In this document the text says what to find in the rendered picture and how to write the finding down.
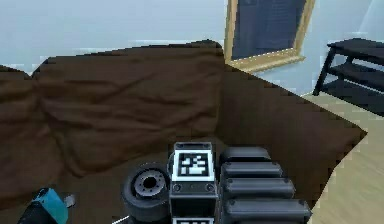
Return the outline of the wood framed dark window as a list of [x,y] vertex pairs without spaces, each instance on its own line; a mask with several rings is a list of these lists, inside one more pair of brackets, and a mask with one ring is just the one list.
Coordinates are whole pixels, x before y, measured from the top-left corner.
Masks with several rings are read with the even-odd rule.
[[252,73],[303,61],[316,0],[228,0],[225,62]]

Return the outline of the blue and black object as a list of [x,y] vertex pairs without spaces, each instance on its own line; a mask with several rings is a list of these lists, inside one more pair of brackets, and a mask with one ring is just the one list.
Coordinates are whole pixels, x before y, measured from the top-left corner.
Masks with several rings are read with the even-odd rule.
[[17,224],[67,224],[74,194],[61,197],[53,188],[41,188],[24,210]]

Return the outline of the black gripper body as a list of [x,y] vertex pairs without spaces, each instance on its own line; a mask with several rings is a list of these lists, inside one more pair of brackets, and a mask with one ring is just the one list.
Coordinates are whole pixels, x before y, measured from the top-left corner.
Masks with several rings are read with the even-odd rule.
[[170,178],[163,164],[134,168],[125,179],[121,197],[129,224],[169,224]]

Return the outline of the black shelf table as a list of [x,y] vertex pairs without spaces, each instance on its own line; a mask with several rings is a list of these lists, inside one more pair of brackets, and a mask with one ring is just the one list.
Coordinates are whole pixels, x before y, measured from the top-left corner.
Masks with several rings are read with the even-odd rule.
[[324,92],[384,117],[384,71],[354,63],[357,59],[384,66],[384,43],[352,38],[328,47],[312,94]]

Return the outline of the brown sofa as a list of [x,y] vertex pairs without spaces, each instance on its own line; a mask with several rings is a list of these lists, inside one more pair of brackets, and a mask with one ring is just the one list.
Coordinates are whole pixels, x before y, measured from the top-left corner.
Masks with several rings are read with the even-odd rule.
[[266,148],[315,204],[364,138],[352,122],[227,65],[214,41],[0,65],[0,224],[17,224],[42,187],[72,192],[72,224],[107,224],[120,186],[177,141]]

